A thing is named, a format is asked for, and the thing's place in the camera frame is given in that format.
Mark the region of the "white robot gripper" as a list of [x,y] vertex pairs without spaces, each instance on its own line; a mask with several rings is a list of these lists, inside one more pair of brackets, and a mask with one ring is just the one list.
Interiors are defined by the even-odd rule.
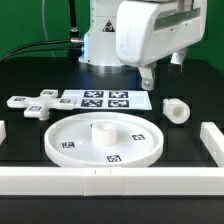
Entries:
[[186,47],[203,37],[206,14],[207,0],[185,0],[184,5],[179,0],[124,0],[117,13],[116,54],[122,63],[139,67],[142,88],[152,91],[155,64],[151,63],[173,53],[168,74],[179,76]]

